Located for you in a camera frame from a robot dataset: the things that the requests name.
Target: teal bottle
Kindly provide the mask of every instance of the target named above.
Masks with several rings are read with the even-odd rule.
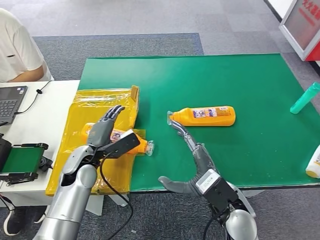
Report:
[[[293,106],[290,108],[290,112],[292,114],[297,114],[307,103],[311,101],[317,93],[320,92],[320,83],[314,82],[308,89],[306,89],[300,98],[296,101]]]

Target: bottle label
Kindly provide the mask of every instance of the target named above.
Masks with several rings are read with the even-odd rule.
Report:
[[[318,155],[314,162],[315,164],[320,165],[320,155]]]
[[[205,117],[220,117],[231,115],[230,110],[227,106],[211,107],[211,108],[197,108],[193,110],[195,118]]]
[[[110,140],[112,143],[116,142],[119,140],[123,133],[124,133],[123,131],[118,131],[118,130],[113,129],[111,133]]]

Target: white bottle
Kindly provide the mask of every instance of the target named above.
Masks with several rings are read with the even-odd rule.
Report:
[[[320,145],[313,153],[306,168],[306,173],[312,178],[320,179]]]

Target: sneaker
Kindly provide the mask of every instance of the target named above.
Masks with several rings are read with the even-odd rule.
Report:
[[[14,236],[20,232],[26,225],[26,207],[16,207],[11,210],[3,224],[5,233],[8,236]]]
[[[46,215],[48,213],[50,205],[48,206],[37,206],[35,210],[35,216],[34,217],[35,224],[39,224],[42,222]]]

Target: plastic bottle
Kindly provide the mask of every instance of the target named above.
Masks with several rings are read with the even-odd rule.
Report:
[[[81,136],[84,141],[87,141],[87,138],[88,137],[90,131],[91,130],[92,126],[94,123],[91,123],[91,122],[88,122],[86,123],[82,130],[81,131]],[[120,137],[122,136],[122,134],[125,133],[125,131],[122,131],[122,130],[119,130],[119,129],[115,129],[114,128],[110,136],[110,140],[112,142],[116,142],[118,140],[120,139]],[[144,140],[143,138],[141,138],[140,136],[136,134],[136,136],[137,137],[137,139],[139,139],[140,144],[138,146],[136,146],[135,148],[133,148],[130,151],[128,151],[128,154],[137,154],[137,153],[143,153],[143,154],[146,154],[148,156],[151,156],[153,153],[153,149],[155,147],[155,144],[153,143],[153,141],[146,141]]]
[[[308,89],[306,89],[302,96],[296,101],[293,106],[291,107],[290,112],[292,114],[297,114],[307,103],[311,101],[317,93],[320,92],[320,83],[314,82]]]
[[[313,153],[306,168],[306,173],[312,178],[320,179],[320,145]]]
[[[168,124],[174,120],[183,126],[231,126],[235,121],[232,106],[210,106],[183,108],[177,112],[168,112]]]

